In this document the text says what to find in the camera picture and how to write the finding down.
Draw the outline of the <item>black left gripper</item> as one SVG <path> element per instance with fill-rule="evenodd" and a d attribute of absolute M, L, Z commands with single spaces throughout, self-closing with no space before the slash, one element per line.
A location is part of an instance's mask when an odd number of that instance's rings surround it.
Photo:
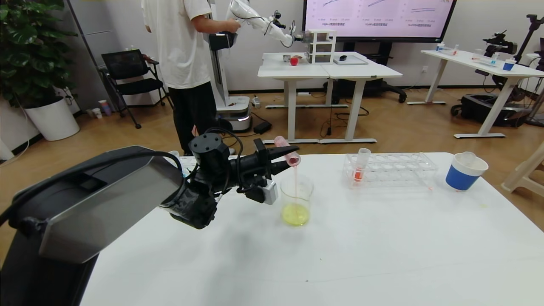
<path fill-rule="evenodd" d="M 243 181 L 246 176 L 264 176 L 270 179 L 271 176 L 277 176 L 279 173 L 289 169 L 291 166 L 287 161 L 299 161 L 300 155 L 297 146 L 289 145 L 283 147 L 266 148 L 260 138 L 253 140 L 255 152 L 245 156 L 238 156 L 229 161 L 231 171 L 230 176 L 235 181 Z M 272 162 L 270 159 L 283 158 L 285 161 Z"/>

